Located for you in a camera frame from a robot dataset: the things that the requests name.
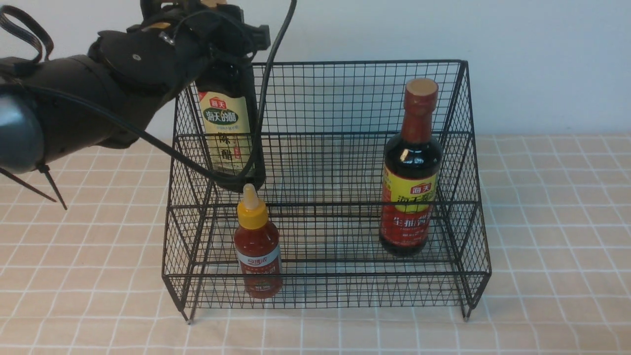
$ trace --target wire basket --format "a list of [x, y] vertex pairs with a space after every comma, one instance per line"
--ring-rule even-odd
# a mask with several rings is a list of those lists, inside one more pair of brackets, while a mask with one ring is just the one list
[[[433, 133], [444, 160], [429, 241], [396, 258], [378, 237], [383, 154], [418, 77], [440, 86]], [[281, 234], [283, 288], [249, 296], [232, 243], [240, 196], [173, 160], [162, 273], [185, 320], [199, 308], [447, 305], [467, 320], [491, 276], [470, 93], [466, 61], [275, 64], [259, 194]], [[178, 97], [173, 147], [212, 169], [208, 144], [226, 137], [204, 134], [198, 104], [194, 87]]]

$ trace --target metal screw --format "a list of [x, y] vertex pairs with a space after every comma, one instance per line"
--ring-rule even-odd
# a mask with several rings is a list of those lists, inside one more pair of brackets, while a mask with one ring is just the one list
[[160, 32], [160, 38], [170, 45], [175, 45], [175, 41], [169, 37], [165, 32]]

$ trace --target black strap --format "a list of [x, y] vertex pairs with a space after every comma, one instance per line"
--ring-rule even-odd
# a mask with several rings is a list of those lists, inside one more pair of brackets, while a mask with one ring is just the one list
[[[26, 31], [24, 28], [13, 23], [7, 15], [15, 17], [22, 24], [24, 24], [31, 32]], [[4, 5], [0, 8], [0, 27], [2, 27], [5, 31], [10, 34], [18, 37], [24, 42], [30, 44], [35, 48], [38, 52], [37, 57], [33, 59], [33, 63], [39, 63], [42, 60], [42, 55], [44, 55], [44, 48], [42, 48], [42, 43], [46, 48], [45, 58], [44, 60], [48, 61], [52, 50], [55, 48], [55, 44], [53, 43], [50, 35], [40, 26], [37, 21], [35, 21], [29, 14], [26, 12], [10, 5]]]

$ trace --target bottle label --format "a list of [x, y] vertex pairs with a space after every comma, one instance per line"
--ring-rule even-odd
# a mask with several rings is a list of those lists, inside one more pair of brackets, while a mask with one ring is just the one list
[[238, 174], [250, 159], [250, 117], [245, 97], [232, 98], [218, 92], [200, 92], [199, 106], [208, 137], [213, 168]]
[[237, 256], [244, 274], [278, 275], [281, 273], [280, 245], [266, 256], [246, 256], [237, 251]]
[[396, 246], [412, 247], [423, 244], [429, 232], [432, 202], [436, 197], [437, 174], [426, 179], [405, 179], [384, 168], [382, 201], [411, 202], [411, 205], [384, 205], [381, 234]]

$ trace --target sriracha bottle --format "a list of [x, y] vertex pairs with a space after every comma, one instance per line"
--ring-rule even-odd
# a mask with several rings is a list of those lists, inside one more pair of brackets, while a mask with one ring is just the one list
[[[269, 221], [268, 209], [252, 184], [246, 184], [237, 207], [239, 228], [234, 243], [241, 271], [255, 275], [280, 275], [281, 255], [278, 229]], [[253, 298], [273, 297], [283, 287], [280, 277], [245, 278], [245, 290]]]
[[419, 78], [406, 85], [401, 133], [386, 144], [384, 156], [384, 205], [379, 241], [396, 256], [421, 251], [428, 239], [432, 202], [436, 197], [442, 147], [432, 137], [432, 113], [438, 100], [438, 84]]

